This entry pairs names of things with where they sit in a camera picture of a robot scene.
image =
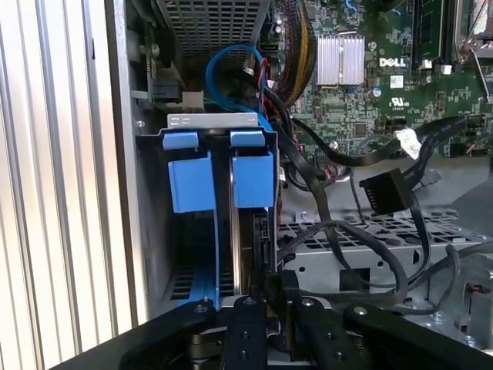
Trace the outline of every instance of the yellow wire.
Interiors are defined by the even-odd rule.
[[[305,17],[305,12],[303,11],[304,4],[302,3],[299,9],[300,17],[301,17],[301,54],[300,54],[300,63],[298,64],[298,70],[297,70],[297,75],[296,75],[296,82],[294,83],[294,88],[293,88],[293,94],[290,96],[290,98],[287,100],[287,105],[290,106],[294,102],[291,101],[295,96],[300,95],[302,92],[302,82],[304,78],[304,70],[307,65],[307,57],[308,57],[308,39],[309,39],[309,34],[308,34],[308,26],[307,18]]]

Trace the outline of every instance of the heatsink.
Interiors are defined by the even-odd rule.
[[[364,82],[364,36],[341,33],[319,37],[317,85],[360,85]]]

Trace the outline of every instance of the perforated metal cage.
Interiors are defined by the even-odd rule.
[[[270,0],[158,0],[183,55],[191,64],[204,63],[222,47],[235,42],[254,44]],[[228,62],[241,63],[246,53],[232,52]]]

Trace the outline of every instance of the screw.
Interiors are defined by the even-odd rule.
[[[431,316],[431,319],[433,321],[447,321],[448,320],[448,316],[446,314],[444,314],[443,312],[435,312],[432,316]]]
[[[256,304],[256,302],[255,302],[255,300],[254,300],[254,299],[252,299],[252,298],[248,297],[247,299],[245,299],[245,300],[243,301],[243,304],[247,304],[247,305],[251,306],[252,304]]]
[[[355,307],[353,311],[358,315],[366,315],[368,313],[366,308],[363,307]]]
[[[156,58],[157,56],[159,56],[159,54],[161,53],[161,50],[159,49],[159,45],[157,44],[152,44],[151,45],[151,55]]]
[[[202,306],[201,304],[199,304],[197,307],[195,307],[195,309],[193,310],[193,312],[195,312],[196,314],[202,314],[204,313],[205,311],[207,311],[207,307],[206,306]]]
[[[309,298],[303,298],[301,300],[301,304],[303,306],[307,306],[307,307],[310,307],[310,306],[313,306],[315,304],[315,302],[312,300],[312,299],[309,299]]]
[[[480,349],[478,341],[476,341],[476,339],[474,337],[471,337],[470,335],[465,336],[464,343],[471,348]]]
[[[240,359],[241,359],[241,360],[245,361],[245,360],[247,360],[249,357],[250,357],[250,355],[248,354],[248,352],[247,352],[247,351],[242,350],[242,351],[240,352]]]

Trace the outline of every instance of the capacitor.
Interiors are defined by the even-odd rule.
[[[374,87],[370,90],[370,96],[375,99],[380,98],[382,96],[382,89],[380,87]]]

